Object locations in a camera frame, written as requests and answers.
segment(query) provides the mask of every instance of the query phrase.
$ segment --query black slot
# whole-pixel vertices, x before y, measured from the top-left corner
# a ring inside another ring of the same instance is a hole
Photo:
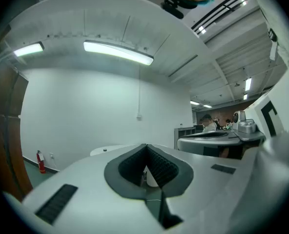
[[[70,201],[77,187],[73,185],[63,185],[37,212],[36,216],[53,224],[64,207]]]
[[[234,174],[234,172],[236,171],[235,168],[228,167],[228,166],[222,166],[222,165],[218,165],[218,164],[213,165],[211,168],[214,170],[223,172],[223,173],[227,173],[227,174]]]
[[[183,220],[180,217],[178,217],[177,215],[172,215],[169,212],[169,209],[166,203],[166,197],[164,193],[162,192],[159,222],[163,225],[165,229],[168,229],[170,227],[173,227],[174,225],[182,223],[182,221]]]
[[[183,138],[215,138],[215,137],[223,137],[227,136],[228,133],[206,133],[206,134],[195,134],[195,135],[187,135],[183,136]]]

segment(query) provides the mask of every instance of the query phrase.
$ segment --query white wall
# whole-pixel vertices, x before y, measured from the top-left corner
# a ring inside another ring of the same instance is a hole
[[[58,169],[89,156],[95,148],[129,143],[156,143],[173,148],[174,128],[192,126],[188,89],[141,69],[140,113],[138,66],[116,74],[70,68],[36,68],[29,80],[21,113],[23,155]]]

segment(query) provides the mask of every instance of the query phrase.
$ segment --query metal ceiling rail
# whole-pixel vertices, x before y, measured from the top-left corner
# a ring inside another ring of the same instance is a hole
[[[213,24],[216,20],[220,20],[222,17],[226,16],[227,14],[232,13],[233,11],[235,11],[237,8],[240,7],[240,5],[243,3],[243,1],[241,3],[236,4],[235,6],[231,6],[232,4],[234,4],[235,2],[237,2],[238,0],[224,0],[223,2],[221,2],[219,5],[217,5],[214,9],[212,9],[210,12],[208,12],[204,17],[202,17],[199,21],[197,21],[192,27],[191,29],[193,29],[195,32],[197,30],[199,30],[200,26],[203,26],[204,29],[206,29],[207,27],[209,27],[211,24]],[[205,24],[207,22],[209,22],[211,19],[213,19],[215,16],[217,16],[219,13],[221,13],[223,10],[227,9],[227,11],[225,11],[222,15],[220,15],[218,18],[216,18],[215,20],[213,20],[211,23],[209,23],[207,26],[205,26]]]

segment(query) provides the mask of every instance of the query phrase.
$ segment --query cable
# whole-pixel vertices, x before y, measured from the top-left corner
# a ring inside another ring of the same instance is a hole
[[[138,64],[139,67],[139,76],[138,76],[138,80],[139,80],[139,87],[138,87],[138,115],[140,114],[140,93],[141,93],[141,67],[140,64]]]
[[[52,158],[52,161],[53,161],[53,164],[55,165],[55,167],[56,167],[56,170],[59,172],[59,170],[58,170],[58,168],[57,168],[57,166],[56,166],[56,163],[55,163],[55,160],[54,160],[54,158]]]

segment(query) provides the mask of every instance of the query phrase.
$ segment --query black stripe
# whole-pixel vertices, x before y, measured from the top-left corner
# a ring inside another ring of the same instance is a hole
[[[35,214],[48,224],[53,224],[70,201],[78,187],[63,185]]]
[[[274,113],[275,113],[275,115],[277,115],[277,111],[276,111],[275,107],[273,106],[273,104],[271,103],[271,101],[268,102],[268,103],[261,109],[262,114],[263,114],[263,116],[264,116],[264,118],[265,118],[266,124],[267,124],[267,126],[268,126],[268,130],[269,130],[270,136],[272,137],[272,136],[276,136],[277,134],[276,134],[275,127],[274,127],[274,125],[273,125],[273,123],[272,123],[271,117],[270,117],[270,115],[269,115],[269,112],[270,112],[271,110],[273,110]]]
[[[229,2],[230,0],[224,0],[219,5],[217,5],[214,9],[212,9],[210,12],[208,12],[204,17],[202,17],[199,21],[197,21],[191,29],[195,29],[203,20],[205,20],[208,16],[210,16],[212,13],[214,13],[216,10],[218,10],[220,7],[222,7],[224,4]]]
[[[222,165],[218,165],[218,164],[213,165],[211,168],[214,170],[223,172],[223,173],[227,173],[227,174],[234,174],[234,172],[236,171],[235,168],[228,167],[228,166],[222,166]]]

